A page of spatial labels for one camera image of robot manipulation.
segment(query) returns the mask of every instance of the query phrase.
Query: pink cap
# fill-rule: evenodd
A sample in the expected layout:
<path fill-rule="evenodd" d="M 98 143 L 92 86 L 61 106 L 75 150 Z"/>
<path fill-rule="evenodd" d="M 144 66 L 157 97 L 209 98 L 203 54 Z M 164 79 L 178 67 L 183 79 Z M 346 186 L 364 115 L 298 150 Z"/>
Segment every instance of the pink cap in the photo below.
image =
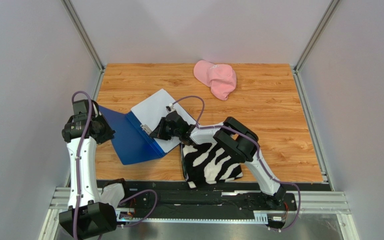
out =
<path fill-rule="evenodd" d="M 201 60 L 193 68 L 193 75 L 201 83 L 211 88 L 211 93 L 220 100 L 227 100 L 228 95 L 237 87 L 237 74 L 231 66 L 214 64 Z"/>

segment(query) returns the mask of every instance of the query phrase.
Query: wooden table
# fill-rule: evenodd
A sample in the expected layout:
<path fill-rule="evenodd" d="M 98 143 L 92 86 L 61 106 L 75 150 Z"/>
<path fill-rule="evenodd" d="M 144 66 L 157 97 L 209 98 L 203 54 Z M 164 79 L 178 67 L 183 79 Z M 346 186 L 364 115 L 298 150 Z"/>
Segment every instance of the wooden table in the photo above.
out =
<path fill-rule="evenodd" d="M 302 105 L 288 64 L 231 64 L 237 75 L 236 89 L 227 101 L 214 97 L 195 79 L 194 64 L 109 64 L 97 98 L 99 105 L 128 113 L 160 89 L 174 99 L 197 95 L 205 100 L 200 123 L 211 125 L 232 116 L 259 137 L 261 151 L 273 173 L 283 181 L 322 182 Z M 197 117 L 199 100 L 183 100 L 182 107 Z M 245 166 L 244 177 L 255 179 Z M 179 147 L 162 159 L 123 165 L 110 141 L 96 150 L 98 179 L 184 180 Z"/>

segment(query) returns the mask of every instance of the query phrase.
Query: gray wall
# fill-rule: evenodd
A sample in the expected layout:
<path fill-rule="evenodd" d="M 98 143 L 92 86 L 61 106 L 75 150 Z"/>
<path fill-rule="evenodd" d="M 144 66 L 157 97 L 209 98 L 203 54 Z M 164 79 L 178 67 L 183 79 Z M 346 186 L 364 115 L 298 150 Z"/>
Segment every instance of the gray wall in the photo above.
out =
<path fill-rule="evenodd" d="M 97 79 L 61 1 L 0 2 L 0 240 L 37 239 L 69 170 L 71 95 Z"/>
<path fill-rule="evenodd" d="M 301 76 L 360 238 L 384 239 L 384 1 L 342 1 Z"/>
<path fill-rule="evenodd" d="M 330 0 L 72 0 L 107 63 L 296 64 Z"/>

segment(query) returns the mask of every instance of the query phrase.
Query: purple cable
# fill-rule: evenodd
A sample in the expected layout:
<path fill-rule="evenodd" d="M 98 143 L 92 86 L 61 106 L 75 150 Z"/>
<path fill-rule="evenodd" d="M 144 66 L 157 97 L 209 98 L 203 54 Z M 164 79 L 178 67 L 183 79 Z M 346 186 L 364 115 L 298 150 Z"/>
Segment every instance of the purple cable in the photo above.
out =
<path fill-rule="evenodd" d="M 300 188 L 299 188 L 299 186 L 297 186 L 297 184 L 295 184 L 294 182 L 280 181 L 280 180 L 276 179 L 275 177 L 273 177 L 273 176 L 269 173 L 269 171 L 266 169 L 266 167 L 265 167 L 265 165 L 263 164 L 262 159 L 261 159 L 261 157 L 260 157 L 260 145 L 259 145 L 254 139 L 252 139 L 251 137 L 249 137 L 249 136 L 247 136 L 247 135 L 245 135 L 245 134 L 243 134 L 243 133 L 241 133 L 241 132 L 239 132 L 239 131 L 237 131 L 237 130 L 234 130 L 234 129 L 230 128 L 230 127 L 223 126 L 223 125 L 200 126 L 200 125 L 199 125 L 199 120 L 200 120 L 201 116 L 203 115 L 204 107 L 205 107 L 204 100 L 203 100 L 201 97 L 199 97 L 199 96 L 195 96 L 195 95 L 184 96 L 184 97 L 180 98 L 179 100 L 175 101 L 175 102 L 173 103 L 173 105 L 176 104 L 176 103 L 178 103 L 178 102 L 180 102 L 181 100 L 183 100 L 183 99 L 187 99 L 187 98 L 197 98 L 197 99 L 201 100 L 201 102 L 202 102 L 202 110 L 201 110 L 201 113 L 199 114 L 198 118 L 196 119 L 196 124 L 195 124 L 197 129 L 200 129 L 200 130 L 203 130 L 203 129 L 218 129 L 218 128 L 220 128 L 220 129 L 226 129 L 226 130 L 231 131 L 231 132 L 234 133 L 234 134 L 238 134 L 239 136 L 241 136 L 241 137 L 247 139 L 248 141 L 252 142 L 252 143 L 255 145 L 255 147 L 257 148 L 257 160 L 258 160 L 258 162 L 260 163 L 260 165 L 263 167 L 263 170 L 264 170 L 264 172 L 267 174 L 267 176 L 269 176 L 269 178 L 270 178 L 271 180 L 273 180 L 274 182 L 276 182 L 276 183 L 284 184 L 284 185 L 285 185 L 285 184 L 286 184 L 286 185 L 292 185 L 292 186 L 294 186 L 294 187 L 297 189 L 297 194 L 298 194 L 297 213 L 295 214 L 295 217 L 294 217 L 294 219 L 292 220 L 292 222 L 291 222 L 288 226 L 282 228 L 282 230 L 284 230 L 284 231 L 290 229 L 290 228 L 296 223 L 297 219 L 299 218 L 300 206 L 301 206 L 301 204 L 302 204 L 302 194 L 301 194 L 301 192 L 300 192 Z"/>
<path fill-rule="evenodd" d="M 151 213 L 154 211 L 155 207 L 157 206 L 158 195 L 157 195 L 156 191 L 154 191 L 152 189 L 146 189 L 146 190 L 140 191 L 140 192 L 138 192 L 132 196 L 129 196 L 126 199 L 123 199 L 122 201 L 119 202 L 119 204 L 123 204 L 123 203 L 127 202 L 128 200 L 134 199 L 135 197 L 137 197 L 141 194 L 147 193 L 147 192 L 151 192 L 155 195 L 155 201 L 153 202 L 152 209 L 142 219 L 140 219 L 139 221 L 136 221 L 135 223 L 124 225 L 124 228 L 130 228 L 130 227 L 136 226 L 139 223 L 143 222 L 145 219 L 147 219 L 149 217 L 149 215 L 151 215 Z"/>
<path fill-rule="evenodd" d="M 75 166 L 76 166 L 76 205 L 75 210 L 73 214 L 73 238 L 75 240 L 78 240 L 78 211 L 80 209 L 80 201 L 81 201 L 81 177 L 80 177 L 80 155 L 81 155 L 81 147 L 83 146 L 84 138 L 86 137 L 87 129 L 89 129 L 90 121 L 92 120 L 92 110 L 93 110 L 93 103 L 90 96 L 85 91 L 76 91 L 72 95 L 72 103 L 74 103 L 74 98 L 77 94 L 84 94 L 87 97 L 88 100 L 88 116 L 87 121 L 85 122 L 84 130 L 82 131 L 81 138 L 79 139 L 78 148 L 76 149 L 76 156 L 75 156 Z"/>

